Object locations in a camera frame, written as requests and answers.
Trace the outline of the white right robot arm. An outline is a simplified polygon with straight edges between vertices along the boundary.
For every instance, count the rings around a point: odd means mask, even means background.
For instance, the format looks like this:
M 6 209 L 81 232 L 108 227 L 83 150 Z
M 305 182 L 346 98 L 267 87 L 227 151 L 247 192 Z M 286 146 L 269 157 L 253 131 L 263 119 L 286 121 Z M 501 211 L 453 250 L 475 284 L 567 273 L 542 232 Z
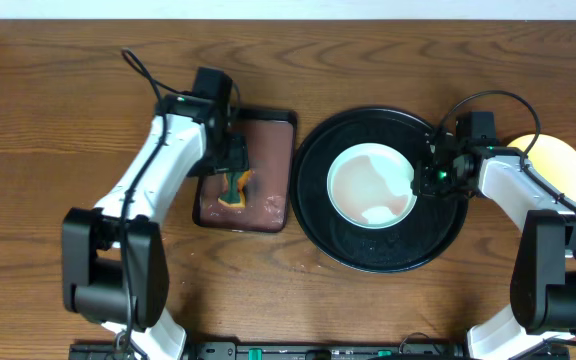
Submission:
M 493 201 L 521 232 L 510 303 L 467 333 L 475 359 L 525 359 L 553 345 L 576 347 L 576 202 L 532 166 L 526 152 L 492 139 L 428 143 L 414 171 L 419 197 Z

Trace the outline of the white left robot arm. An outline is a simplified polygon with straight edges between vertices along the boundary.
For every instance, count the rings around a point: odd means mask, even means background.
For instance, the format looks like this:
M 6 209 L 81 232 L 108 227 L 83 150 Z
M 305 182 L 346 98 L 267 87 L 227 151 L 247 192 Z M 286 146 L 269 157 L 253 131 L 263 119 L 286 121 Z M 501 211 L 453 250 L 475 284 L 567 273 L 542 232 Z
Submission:
M 239 111 L 228 100 L 166 96 L 117 184 L 64 217 L 64 306 L 114 333 L 106 358 L 181 358 L 187 335 L 166 308 L 161 225 L 187 177 L 247 168 L 245 139 L 229 130 Z

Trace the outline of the green and orange sponge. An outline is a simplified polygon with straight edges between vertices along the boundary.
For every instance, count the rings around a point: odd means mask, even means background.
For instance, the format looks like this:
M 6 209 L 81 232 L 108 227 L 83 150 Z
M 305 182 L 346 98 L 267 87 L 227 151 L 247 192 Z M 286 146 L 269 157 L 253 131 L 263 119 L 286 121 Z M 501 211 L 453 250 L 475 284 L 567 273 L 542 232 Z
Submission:
M 218 202 L 225 207 L 241 209 L 246 207 L 244 188 L 252 176 L 251 170 L 223 174 L 223 190 Z

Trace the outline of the yellow plate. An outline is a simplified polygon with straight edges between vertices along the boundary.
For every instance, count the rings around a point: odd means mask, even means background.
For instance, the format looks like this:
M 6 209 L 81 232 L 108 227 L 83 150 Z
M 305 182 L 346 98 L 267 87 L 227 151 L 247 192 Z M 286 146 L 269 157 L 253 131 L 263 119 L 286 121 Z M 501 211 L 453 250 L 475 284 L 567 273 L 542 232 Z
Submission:
M 534 169 L 559 192 L 576 202 L 576 150 L 564 141 L 539 135 L 528 152 Z

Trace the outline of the mint plate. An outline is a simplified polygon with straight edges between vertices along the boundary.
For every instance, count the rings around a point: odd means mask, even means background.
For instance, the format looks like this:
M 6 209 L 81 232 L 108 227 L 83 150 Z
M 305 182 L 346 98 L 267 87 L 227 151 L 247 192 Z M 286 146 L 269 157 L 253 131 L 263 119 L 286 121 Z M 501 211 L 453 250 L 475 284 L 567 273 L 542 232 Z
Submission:
M 397 150 L 378 143 L 362 143 L 342 151 L 332 162 L 327 195 L 343 219 L 367 230 L 403 221 L 417 197 L 412 191 L 414 169 Z

